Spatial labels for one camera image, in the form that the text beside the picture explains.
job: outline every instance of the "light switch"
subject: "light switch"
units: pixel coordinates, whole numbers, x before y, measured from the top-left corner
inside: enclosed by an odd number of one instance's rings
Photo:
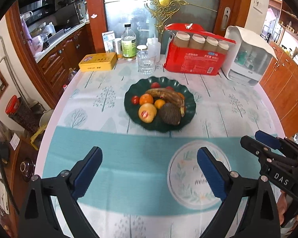
[[[262,11],[262,3],[259,0],[254,0],[253,7],[258,10],[260,13],[263,13]]]

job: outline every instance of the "blue gripper pad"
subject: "blue gripper pad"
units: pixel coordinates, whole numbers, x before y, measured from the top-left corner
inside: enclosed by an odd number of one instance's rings
[[[227,197],[227,194],[225,191],[225,187],[226,187],[225,180],[223,179],[222,175],[218,172],[214,163],[210,159],[210,156],[213,158],[214,161],[216,161],[215,158],[212,156],[212,154],[209,151],[207,152],[203,148],[200,148],[197,154],[197,161],[204,176],[207,179],[207,182],[211,187],[211,190],[214,196],[217,198],[220,198],[223,202]]]
[[[70,183],[74,187],[72,197],[74,200],[85,195],[103,160],[103,152],[93,147],[83,160],[78,161],[71,170]]]
[[[255,133],[255,139],[272,149],[280,149],[279,140],[266,132],[257,131]]]

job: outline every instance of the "avocado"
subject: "avocado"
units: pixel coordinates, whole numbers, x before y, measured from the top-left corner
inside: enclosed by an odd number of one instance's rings
[[[159,110],[159,116],[170,125],[179,125],[181,121],[180,109],[172,103],[164,104]]]

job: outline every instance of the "yellow tin box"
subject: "yellow tin box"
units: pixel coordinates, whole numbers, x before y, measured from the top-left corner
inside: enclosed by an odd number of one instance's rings
[[[86,55],[78,64],[83,72],[110,71],[117,61],[116,53],[100,53]]]

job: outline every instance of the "tablecloth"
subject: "tablecloth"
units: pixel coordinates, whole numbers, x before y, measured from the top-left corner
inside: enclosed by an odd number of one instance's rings
[[[176,79],[193,93],[193,120],[180,131],[147,131],[124,109],[129,87],[149,76],[137,63],[119,61],[112,71],[86,72],[69,98],[48,150],[43,177],[52,177],[85,157],[93,146],[103,162],[86,195],[78,200],[100,237],[199,237],[220,206],[197,165],[206,146],[228,170],[258,178],[257,158],[241,148],[244,135],[275,127],[260,96],[250,87],[216,76],[180,74],[157,65],[152,76]],[[273,186],[276,198],[279,191]],[[64,234],[71,236],[57,200]],[[228,236],[234,234],[243,199]]]

